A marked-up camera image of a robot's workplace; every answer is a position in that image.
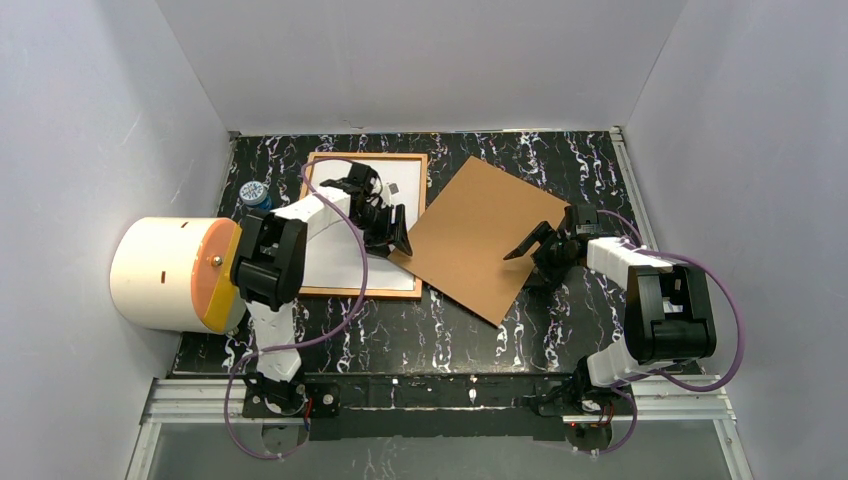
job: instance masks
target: table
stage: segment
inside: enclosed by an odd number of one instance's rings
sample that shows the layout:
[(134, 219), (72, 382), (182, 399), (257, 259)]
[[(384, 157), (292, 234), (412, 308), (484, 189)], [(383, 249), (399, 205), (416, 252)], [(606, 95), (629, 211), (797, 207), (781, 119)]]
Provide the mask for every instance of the table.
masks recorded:
[[(239, 137), (218, 216), (240, 220), (238, 188), (270, 185), (274, 205), (296, 201), (300, 167), (309, 152), (427, 153), (430, 204), (474, 155), (570, 203), (590, 203), (633, 220), (607, 132), (397, 133)], [(602, 218), (624, 233), (618, 221)], [(420, 300), (368, 300), (349, 330), (301, 350), (307, 373), (389, 375), (539, 374), (571, 372), (578, 359), (621, 335), (622, 290), (605, 277), (573, 269), (553, 294), (527, 291), (493, 327), (425, 284)], [(351, 299), (300, 298), (298, 341), (341, 322)], [(235, 336), (184, 333), (171, 377), (220, 376), (246, 351), (253, 332), (245, 318)]]

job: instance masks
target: blue jar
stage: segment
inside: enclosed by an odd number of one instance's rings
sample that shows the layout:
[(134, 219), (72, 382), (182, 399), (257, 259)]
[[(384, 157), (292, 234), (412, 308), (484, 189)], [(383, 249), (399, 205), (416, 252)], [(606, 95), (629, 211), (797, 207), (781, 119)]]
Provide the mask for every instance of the blue jar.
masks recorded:
[(261, 208), (262, 210), (271, 210), (274, 208), (274, 204), (271, 202), (271, 196), (268, 195), (268, 188), (256, 180), (252, 180), (241, 186), (239, 189), (239, 198), (242, 203), (250, 208)]

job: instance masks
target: wooden frame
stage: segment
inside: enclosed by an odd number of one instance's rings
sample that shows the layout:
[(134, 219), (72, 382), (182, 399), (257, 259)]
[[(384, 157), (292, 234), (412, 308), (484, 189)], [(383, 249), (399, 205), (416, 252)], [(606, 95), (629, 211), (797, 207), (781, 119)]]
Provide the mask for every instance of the wooden frame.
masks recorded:
[[(374, 160), (374, 161), (393, 161), (408, 160), (421, 162), (421, 183), (419, 187), (418, 199), (418, 217), (424, 214), (424, 209), (427, 204), (427, 163), (428, 157), (426, 153), (345, 153), (345, 152), (312, 152), (309, 154), (309, 161), (319, 158), (346, 158), (349, 160)], [(312, 167), (307, 167), (306, 176), (312, 179)], [(301, 199), (309, 193), (306, 184), (300, 186)], [(391, 290), (391, 289), (367, 289), (365, 295), (368, 297), (382, 298), (421, 298), (423, 291), (423, 282), (420, 278), (415, 277), (415, 287), (412, 290)], [(359, 295), (358, 288), (332, 288), (332, 287), (301, 287), (301, 295), (334, 295), (342, 297), (355, 297)]]

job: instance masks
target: white panel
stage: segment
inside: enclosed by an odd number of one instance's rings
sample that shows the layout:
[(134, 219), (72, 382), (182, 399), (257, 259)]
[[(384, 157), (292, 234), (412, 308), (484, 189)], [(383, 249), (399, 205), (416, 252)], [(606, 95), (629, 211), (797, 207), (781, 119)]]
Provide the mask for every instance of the white panel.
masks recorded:
[[(421, 191), (421, 162), (410, 160), (357, 160), (380, 174), (387, 183), (396, 183), (398, 193), (393, 201), (406, 206), (406, 228), (418, 220)], [(321, 162), (315, 165), (312, 182), (346, 177), (350, 164), (342, 161)], [(362, 261), (359, 247), (347, 224), (339, 222), (319, 233), (306, 245), (306, 270), (303, 285), (307, 287), (359, 288), (362, 285)], [(405, 290), (415, 289), (415, 277), (385, 258), (368, 256), (368, 288)]]
[[(848, 478), (848, 3), (691, 1), (625, 130), (660, 247), (748, 320), (727, 387), (756, 478)], [(719, 291), (715, 371), (735, 336)]]
[(158, 0), (244, 133), (606, 129), (686, 0)]
[(123, 478), (177, 334), (134, 326), (112, 256), (215, 211), (226, 130), (153, 0), (0, 5), (3, 478)]

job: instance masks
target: brown cardboard panel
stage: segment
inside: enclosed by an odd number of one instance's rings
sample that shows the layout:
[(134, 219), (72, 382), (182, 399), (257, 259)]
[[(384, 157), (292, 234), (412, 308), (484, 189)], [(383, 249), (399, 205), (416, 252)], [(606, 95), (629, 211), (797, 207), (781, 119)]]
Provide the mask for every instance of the brown cardboard panel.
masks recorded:
[(413, 256), (389, 260), (500, 325), (533, 270), (529, 254), (504, 255), (540, 221), (559, 225), (566, 205), (470, 157), (410, 230)]

